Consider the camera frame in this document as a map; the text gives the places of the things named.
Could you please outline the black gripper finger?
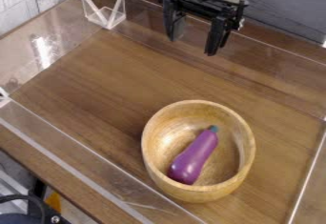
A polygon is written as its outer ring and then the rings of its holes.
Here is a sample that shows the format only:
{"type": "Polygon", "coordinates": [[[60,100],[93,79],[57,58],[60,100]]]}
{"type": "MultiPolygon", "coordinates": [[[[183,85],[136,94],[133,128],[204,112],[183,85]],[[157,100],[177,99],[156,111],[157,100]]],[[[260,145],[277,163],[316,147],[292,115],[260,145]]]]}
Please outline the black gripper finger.
{"type": "Polygon", "coordinates": [[[185,14],[173,0],[163,0],[163,22],[171,41],[176,41],[184,32],[185,14]]]}
{"type": "Polygon", "coordinates": [[[207,56],[215,55],[216,51],[225,46],[229,33],[229,20],[223,16],[216,16],[211,21],[209,32],[205,39],[204,53],[207,56]]]}

